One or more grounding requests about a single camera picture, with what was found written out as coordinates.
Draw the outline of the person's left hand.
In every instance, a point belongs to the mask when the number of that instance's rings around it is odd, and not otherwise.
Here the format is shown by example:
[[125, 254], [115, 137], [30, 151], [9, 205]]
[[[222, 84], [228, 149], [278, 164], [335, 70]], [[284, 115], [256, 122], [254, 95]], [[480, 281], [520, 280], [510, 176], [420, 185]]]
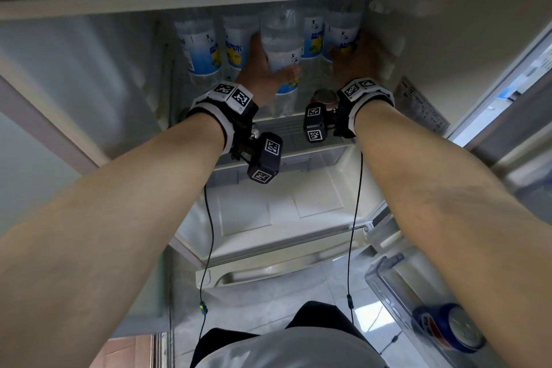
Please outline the person's left hand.
[[261, 43], [260, 33], [257, 32], [251, 38], [251, 51], [248, 62], [239, 73], [235, 82], [252, 93], [253, 102], [258, 107], [263, 107], [275, 97], [279, 90], [279, 88], [273, 89], [269, 84], [271, 73]]

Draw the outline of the person's right hand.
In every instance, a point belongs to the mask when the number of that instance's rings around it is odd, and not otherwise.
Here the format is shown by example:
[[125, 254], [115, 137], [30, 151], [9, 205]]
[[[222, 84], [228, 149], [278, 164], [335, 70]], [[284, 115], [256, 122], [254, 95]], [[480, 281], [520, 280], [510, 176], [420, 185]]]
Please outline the person's right hand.
[[381, 82], [379, 49], [383, 49], [378, 39], [363, 28], [359, 30], [353, 44], [353, 52], [346, 56], [346, 68], [342, 72], [332, 70], [332, 84], [338, 90], [356, 78], [371, 78]]

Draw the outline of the clear bottle blue yellow label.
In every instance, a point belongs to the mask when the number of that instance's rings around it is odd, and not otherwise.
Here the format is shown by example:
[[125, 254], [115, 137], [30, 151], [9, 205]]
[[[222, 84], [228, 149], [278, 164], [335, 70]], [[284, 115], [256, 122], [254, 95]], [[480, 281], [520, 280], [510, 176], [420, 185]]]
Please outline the clear bottle blue yellow label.
[[[304, 16], [290, 4], [275, 4], [260, 16], [260, 38], [271, 73], [289, 65], [299, 65], [303, 54]], [[300, 77], [288, 79], [267, 104], [272, 118], [289, 117], [294, 113]]]
[[259, 30], [258, 15], [224, 15], [225, 47], [230, 79], [235, 81], [247, 64], [251, 38]]
[[175, 29], [188, 62], [191, 83], [201, 91], [209, 90], [223, 75], [214, 19], [192, 12], [176, 19]]
[[304, 9], [304, 46], [302, 60], [314, 59], [322, 54], [325, 35], [325, 19], [323, 10], [319, 8]]
[[361, 26], [363, 3], [360, 1], [334, 1], [328, 5], [324, 15], [325, 34], [322, 55], [332, 63], [331, 51], [349, 55]]

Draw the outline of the person's left forearm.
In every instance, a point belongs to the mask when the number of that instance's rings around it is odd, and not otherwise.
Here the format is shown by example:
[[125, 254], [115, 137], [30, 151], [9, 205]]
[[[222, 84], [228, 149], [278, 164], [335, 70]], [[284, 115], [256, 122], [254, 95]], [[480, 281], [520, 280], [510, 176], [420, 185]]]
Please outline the person's left forearm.
[[0, 238], [0, 368], [89, 368], [195, 203], [225, 139], [197, 113]]

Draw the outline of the person's right forearm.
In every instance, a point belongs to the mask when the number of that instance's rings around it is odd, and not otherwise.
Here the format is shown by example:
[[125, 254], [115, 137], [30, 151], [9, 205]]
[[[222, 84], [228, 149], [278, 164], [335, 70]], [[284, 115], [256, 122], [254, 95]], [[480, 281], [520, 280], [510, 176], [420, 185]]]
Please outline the person's right forearm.
[[552, 226], [469, 152], [384, 101], [354, 123], [398, 226], [511, 368], [552, 368]]

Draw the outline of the brown drink can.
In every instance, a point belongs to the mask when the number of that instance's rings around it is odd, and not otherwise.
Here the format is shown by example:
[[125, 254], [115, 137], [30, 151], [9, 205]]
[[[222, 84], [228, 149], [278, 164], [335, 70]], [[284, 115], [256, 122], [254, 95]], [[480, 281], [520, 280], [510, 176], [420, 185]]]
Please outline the brown drink can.
[[310, 102], [324, 104], [326, 109], [331, 110], [338, 106], [339, 98], [334, 90], [320, 88], [313, 93]]

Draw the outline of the glass refrigerator shelf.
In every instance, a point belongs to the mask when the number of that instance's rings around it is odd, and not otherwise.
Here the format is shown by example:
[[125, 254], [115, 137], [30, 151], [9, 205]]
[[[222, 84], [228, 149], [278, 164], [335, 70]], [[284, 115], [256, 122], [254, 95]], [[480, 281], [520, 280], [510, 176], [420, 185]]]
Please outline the glass refrigerator shelf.
[[290, 135], [300, 135], [303, 137], [304, 140], [306, 140], [305, 134], [303, 133], [303, 128], [302, 128], [303, 120], [304, 120], [304, 114], [286, 117], [286, 118], [278, 118], [273, 120], [258, 121], [258, 122], [252, 123], [250, 126], [253, 126], [253, 128], [256, 128], [259, 133], [273, 132], [279, 135], [282, 139]]

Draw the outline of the right wristband with markers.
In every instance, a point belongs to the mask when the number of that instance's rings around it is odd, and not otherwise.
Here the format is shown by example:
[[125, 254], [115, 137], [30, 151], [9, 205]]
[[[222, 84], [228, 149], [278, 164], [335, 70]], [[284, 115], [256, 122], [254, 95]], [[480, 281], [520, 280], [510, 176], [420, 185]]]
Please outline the right wristband with markers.
[[335, 117], [336, 136], [355, 138], [356, 115], [364, 104], [381, 100], [396, 107], [395, 99], [389, 90], [381, 87], [370, 78], [356, 78], [337, 91], [338, 106]]

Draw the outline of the wristband with markers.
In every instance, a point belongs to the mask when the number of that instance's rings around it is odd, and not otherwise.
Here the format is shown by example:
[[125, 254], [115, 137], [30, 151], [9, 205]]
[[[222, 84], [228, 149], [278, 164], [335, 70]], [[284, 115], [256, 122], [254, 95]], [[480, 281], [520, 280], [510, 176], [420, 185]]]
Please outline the wristband with markers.
[[253, 100], [252, 92], [241, 84], [222, 81], [209, 92], [197, 97], [185, 117], [196, 113], [213, 117], [223, 130], [223, 154], [227, 154], [239, 135], [251, 134], [253, 118], [258, 110], [259, 106]]
[[356, 115], [364, 104], [381, 100], [396, 107], [395, 99], [389, 90], [381, 87], [370, 78], [356, 78], [337, 91], [338, 106], [335, 117], [336, 136], [355, 138]]

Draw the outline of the white plastic container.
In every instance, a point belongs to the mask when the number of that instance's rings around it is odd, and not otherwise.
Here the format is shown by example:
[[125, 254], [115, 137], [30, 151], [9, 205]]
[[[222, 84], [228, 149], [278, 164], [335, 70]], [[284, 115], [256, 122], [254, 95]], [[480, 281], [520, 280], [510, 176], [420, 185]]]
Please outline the white plastic container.
[[392, 21], [392, 9], [386, 7], [381, 1], [369, 0], [367, 15], [369, 31], [383, 46], [383, 49], [378, 51], [381, 58], [380, 77], [383, 81], [388, 81], [405, 49], [406, 37], [399, 32]]

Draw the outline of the left wristband with markers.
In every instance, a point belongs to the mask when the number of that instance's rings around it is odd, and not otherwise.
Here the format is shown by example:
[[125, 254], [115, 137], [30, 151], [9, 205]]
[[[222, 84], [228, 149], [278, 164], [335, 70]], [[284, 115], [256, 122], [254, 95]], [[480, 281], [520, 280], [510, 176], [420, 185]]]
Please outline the left wristband with markers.
[[223, 154], [227, 154], [239, 135], [251, 134], [253, 118], [258, 110], [259, 106], [253, 100], [252, 92], [241, 84], [222, 81], [209, 92], [197, 97], [185, 117], [196, 113], [213, 117], [223, 130]]

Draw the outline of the white sticker label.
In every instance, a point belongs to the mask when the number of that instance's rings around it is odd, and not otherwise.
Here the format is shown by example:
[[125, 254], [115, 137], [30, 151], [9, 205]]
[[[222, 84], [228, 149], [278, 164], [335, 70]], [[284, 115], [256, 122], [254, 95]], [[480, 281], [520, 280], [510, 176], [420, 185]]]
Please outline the white sticker label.
[[394, 98], [398, 111], [429, 131], [444, 135], [449, 128], [450, 123], [405, 75], [394, 90]]

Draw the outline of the white refrigerator drawer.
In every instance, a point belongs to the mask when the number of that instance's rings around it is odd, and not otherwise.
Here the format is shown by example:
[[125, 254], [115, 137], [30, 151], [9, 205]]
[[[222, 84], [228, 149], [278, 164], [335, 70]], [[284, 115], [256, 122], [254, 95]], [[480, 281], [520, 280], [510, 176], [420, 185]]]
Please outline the white refrigerator drawer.
[[384, 199], [358, 144], [333, 139], [284, 152], [266, 185], [224, 155], [169, 245], [196, 268], [197, 287], [220, 288], [355, 256], [371, 246]]

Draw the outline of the white refrigerator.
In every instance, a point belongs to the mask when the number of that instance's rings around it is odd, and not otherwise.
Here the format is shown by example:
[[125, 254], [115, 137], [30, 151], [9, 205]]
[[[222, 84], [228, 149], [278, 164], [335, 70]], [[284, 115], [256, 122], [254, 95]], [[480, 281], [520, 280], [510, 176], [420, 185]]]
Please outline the white refrigerator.
[[[369, 0], [0, 0], [0, 112], [62, 166], [92, 174], [177, 126], [206, 92], [190, 81], [176, 19], [192, 12], [214, 19], [227, 80], [223, 15], [258, 15], [260, 21], [266, 8], [282, 3], [301, 11], [314, 5], [325, 17], [334, 1], [361, 1], [360, 28], [369, 30]], [[482, 74], [462, 96], [459, 112], [445, 107], [453, 129], [493, 92], [512, 62], [552, 30], [552, 0], [379, 1], [392, 9], [406, 37], [391, 78], [381, 80], [389, 91], [411, 72], [442, 106], [447, 90], [438, 89], [438, 81]], [[316, 64], [299, 80], [291, 116], [304, 114], [317, 89], [336, 90], [330, 63], [323, 55], [311, 61]], [[266, 106], [253, 121], [273, 119]], [[156, 263], [111, 336], [136, 334], [139, 327], [171, 329], [166, 278]]]

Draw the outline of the black trousers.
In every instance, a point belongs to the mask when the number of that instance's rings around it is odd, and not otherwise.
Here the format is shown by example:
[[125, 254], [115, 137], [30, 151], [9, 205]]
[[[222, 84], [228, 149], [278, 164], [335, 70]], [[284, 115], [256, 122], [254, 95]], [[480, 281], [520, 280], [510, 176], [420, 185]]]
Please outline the black trousers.
[[[337, 306], [328, 303], [318, 301], [306, 302], [301, 306], [292, 321], [285, 328], [288, 329], [293, 327], [336, 329], [368, 342]], [[244, 331], [222, 328], [210, 329], [206, 334], [200, 337], [189, 368], [196, 368], [205, 357], [227, 345], [258, 336], [258, 334]]]

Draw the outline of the clear door bin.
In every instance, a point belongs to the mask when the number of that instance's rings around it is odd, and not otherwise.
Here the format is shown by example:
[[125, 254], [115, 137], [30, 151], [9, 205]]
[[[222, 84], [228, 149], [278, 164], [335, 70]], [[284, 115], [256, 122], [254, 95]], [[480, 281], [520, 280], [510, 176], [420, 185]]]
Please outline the clear door bin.
[[418, 306], [460, 304], [416, 247], [405, 246], [378, 258], [365, 274], [365, 281], [430, 368], [508, 368], [488, 341], [474, 354], [443, 350], [418, 325], [412, 325], [412, 312]]

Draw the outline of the grey shirt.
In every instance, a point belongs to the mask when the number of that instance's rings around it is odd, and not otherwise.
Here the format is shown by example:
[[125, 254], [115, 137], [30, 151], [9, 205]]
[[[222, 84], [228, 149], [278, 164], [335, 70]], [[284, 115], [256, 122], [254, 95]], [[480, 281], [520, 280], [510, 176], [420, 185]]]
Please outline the grey shirt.
[[365, 340], [330, 328], [273, 331], [244, 341], [233, 354], [241, 368], [388, 368]]

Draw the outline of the blue drink can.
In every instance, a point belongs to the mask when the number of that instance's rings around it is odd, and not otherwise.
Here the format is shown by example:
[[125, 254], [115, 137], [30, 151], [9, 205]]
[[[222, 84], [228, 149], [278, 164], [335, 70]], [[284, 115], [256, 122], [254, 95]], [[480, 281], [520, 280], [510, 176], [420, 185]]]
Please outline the blue drink can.
[[474, 354], [487, 344], [486, 337], [458, 303], [418, 306], [412, 312], [412, 325], [415, 324], [443, 350]]

